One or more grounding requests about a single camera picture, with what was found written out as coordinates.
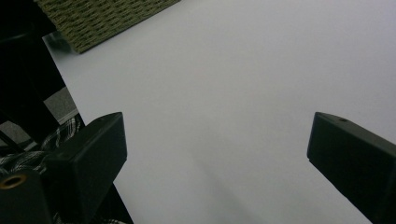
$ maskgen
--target white table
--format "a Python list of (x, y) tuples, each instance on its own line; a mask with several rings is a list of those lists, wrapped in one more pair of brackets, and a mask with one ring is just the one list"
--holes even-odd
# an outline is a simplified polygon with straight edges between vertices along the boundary
[(396, 142), (396, 3), (184, 0), (51, 54), (84, 120), (122, 111), (135, 223), (370, 223), (311, 165), (316, 111)]

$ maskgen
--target floor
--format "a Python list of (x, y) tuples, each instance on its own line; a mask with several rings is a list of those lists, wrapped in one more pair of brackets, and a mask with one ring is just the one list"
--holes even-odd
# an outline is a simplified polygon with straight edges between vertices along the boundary
[[(63, 88), (54, 93), (44, 103), (59, 123), (64, 123), (78, 113), (73, 98), (67, 88)], [(16, 143), (21, 143), (29, 139), (29, 136), (18, 125), (12, 122), (6, 122), (0, 125), (0, 131), (5, 133)], [(0, 146), (4, 145), (5, 143), (0, 140)]]

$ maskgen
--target black and white plaid fabric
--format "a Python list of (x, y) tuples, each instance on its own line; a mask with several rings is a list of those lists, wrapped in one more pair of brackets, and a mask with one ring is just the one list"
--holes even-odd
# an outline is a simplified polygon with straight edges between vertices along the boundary
[[(79, 116), (75, 116), (62, 124), (54, 133), (46, 137), (41, 145), (36, 145), (25, 152), (18, 154), (8, 154), (0, 157), (0, 178), (5, 175), (16, 173), (20, 170), (35, 170), (43, 174), (46, 170), (42, 162), (52, 151), (57, 149), (62, 143), (73, 137), (81, 127)], [(63, 222), (58, 213), (52, 219), (54, 224), (76, 224)], [(91, 224), (126, 224), (115, 219), (106, 219), (95, 216)]]

